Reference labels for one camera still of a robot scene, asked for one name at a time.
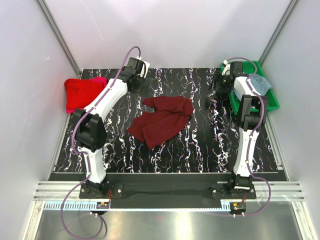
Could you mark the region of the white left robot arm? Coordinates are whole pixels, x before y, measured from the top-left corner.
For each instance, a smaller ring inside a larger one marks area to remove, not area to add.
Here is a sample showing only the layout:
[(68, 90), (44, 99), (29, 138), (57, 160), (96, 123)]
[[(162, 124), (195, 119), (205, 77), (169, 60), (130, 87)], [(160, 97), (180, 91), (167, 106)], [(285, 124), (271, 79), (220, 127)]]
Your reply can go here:
[(104, 198), (111, 195), (107, 173), (103, 164), (103, 147), (107, 140), (104, 121), (110, 110), (128, 92), (143, 95), (149, 82), (150, 63), (141, 57), (131, 57), (107, 82), (102, 92), (84, 109), (76, 109), (77, 121), (72, 133), (72, 148), (83, 155), (86, 174), (81, 180), (80, 196)]

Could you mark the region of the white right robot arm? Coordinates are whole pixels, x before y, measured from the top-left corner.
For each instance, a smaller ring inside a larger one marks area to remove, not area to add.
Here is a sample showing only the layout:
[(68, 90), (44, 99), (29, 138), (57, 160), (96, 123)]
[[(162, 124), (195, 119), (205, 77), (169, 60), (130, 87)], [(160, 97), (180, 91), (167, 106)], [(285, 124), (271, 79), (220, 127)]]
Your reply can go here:
[(231, 198), (243, 198), (253, 190), (252, 161), (255, 145), (262, 126), (266, 122), (269, 98), (261, 95), (252, 84), (252, 77), (258, 68), (254, 62), (253, 73), (245, 73), (241, 57), (232, 57), (223, 61), (223, 70), (218, 69), (213, 77), (213, 89), (217, 97), (226, 96), (236, 90), (241, 101), (235, 118), (239, 128), (239, 144), (236, 162), (225, 192)]

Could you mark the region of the dark red t-shirt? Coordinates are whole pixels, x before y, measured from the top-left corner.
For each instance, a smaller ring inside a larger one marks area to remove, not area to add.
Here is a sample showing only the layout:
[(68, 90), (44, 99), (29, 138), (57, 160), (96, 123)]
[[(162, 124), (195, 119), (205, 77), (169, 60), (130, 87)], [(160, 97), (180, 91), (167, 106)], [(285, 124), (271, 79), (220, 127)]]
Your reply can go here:
[(127, 132), (150, 150), (179, 134), (194, 111), (191, 100), (183, 96), (150, 97), (142, 103), (155, 111), (134, 118)]

